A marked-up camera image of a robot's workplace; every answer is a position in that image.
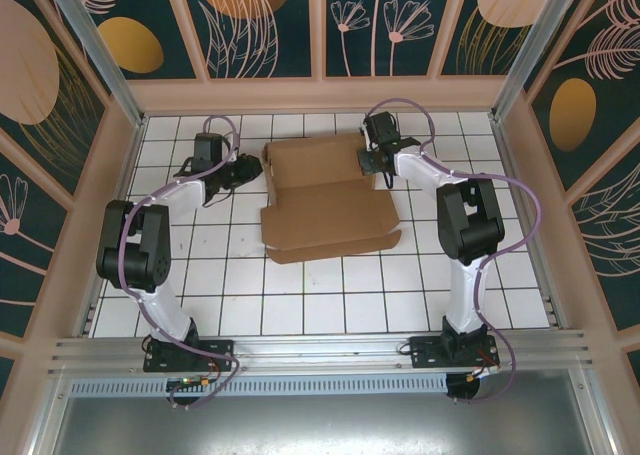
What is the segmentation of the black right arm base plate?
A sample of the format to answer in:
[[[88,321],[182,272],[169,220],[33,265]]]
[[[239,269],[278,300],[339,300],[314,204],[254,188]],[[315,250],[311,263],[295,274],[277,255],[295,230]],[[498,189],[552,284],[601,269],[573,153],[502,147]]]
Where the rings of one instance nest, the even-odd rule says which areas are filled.
[[[491,335],[453,352],[446,349],[440,336],[411,337],[409,354],[414,368],[493,367],[501,364],[495,338]]]

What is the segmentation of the small circuit board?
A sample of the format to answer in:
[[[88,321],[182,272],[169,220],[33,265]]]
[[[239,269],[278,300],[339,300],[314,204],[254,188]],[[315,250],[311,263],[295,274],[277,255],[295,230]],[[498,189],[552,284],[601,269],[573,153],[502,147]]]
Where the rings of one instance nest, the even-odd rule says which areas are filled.
[[[166,382],[166,392],[202,391],[216,381],[216,378],[197,375],[193,377],[170,378]]]

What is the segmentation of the aluminium frame post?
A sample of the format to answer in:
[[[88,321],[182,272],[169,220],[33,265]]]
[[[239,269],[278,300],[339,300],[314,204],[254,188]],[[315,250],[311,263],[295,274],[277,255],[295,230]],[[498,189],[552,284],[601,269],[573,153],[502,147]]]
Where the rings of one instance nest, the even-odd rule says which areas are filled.
[[[518,52],[505,83],[490,111],[490,121],[500,122],[510,111],[524,83],[542,57],[573,0],[546,0]]]
[[[142,124],[143,112],[81,0],[55,1],[85,46],[89,57],[93,60],[126,117],[136,128],[139,128]]]

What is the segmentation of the aluminium table rail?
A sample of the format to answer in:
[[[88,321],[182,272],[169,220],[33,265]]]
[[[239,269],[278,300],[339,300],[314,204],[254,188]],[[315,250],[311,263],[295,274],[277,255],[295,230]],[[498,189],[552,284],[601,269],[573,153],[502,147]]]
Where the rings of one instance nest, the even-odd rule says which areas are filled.
[[[592,356],[578,330],[507,330],[519,370],[589,368]],[[408,372],[401,354],[408,333],[370,335],[239,336],[234,354],[240,373],[328,375]],[[140,338],[68,338],[56,343],[51,376],[121,377],[143,374]]]

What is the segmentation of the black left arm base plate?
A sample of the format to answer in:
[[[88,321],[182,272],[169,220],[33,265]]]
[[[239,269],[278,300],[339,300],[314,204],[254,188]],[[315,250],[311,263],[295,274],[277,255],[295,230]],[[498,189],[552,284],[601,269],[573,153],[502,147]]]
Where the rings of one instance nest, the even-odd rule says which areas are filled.
[[[232,340],[200,340],[196,346],[198,350],[216,355],[232,355],[234,343]],[[145,358],[143,371],[145,373],[182,373],[212,371],[210,357],[183,350],[173,343],[161,342],[151,338],[144,345]],[[231,371],[231,362],[227,360],[213,361],[221,372]]]

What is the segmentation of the grey metal sheet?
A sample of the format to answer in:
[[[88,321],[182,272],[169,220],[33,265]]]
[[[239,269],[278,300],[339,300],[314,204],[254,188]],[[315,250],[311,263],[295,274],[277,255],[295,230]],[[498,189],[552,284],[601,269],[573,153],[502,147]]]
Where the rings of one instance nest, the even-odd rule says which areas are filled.
[[[593,377],[523,371],[485,403],[440,393],[159,397],[63,381],[32,455],[625,455]]]

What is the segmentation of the brown cardboard box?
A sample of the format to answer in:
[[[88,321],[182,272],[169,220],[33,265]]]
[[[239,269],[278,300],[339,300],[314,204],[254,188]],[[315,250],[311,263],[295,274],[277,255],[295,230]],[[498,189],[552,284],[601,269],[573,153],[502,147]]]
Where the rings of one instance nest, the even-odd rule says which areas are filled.
[[[261,153],[269,203],[261,237],[277,264],[392,249],[402,230],[393,198],[363,175],[358,133],[267,143]]]

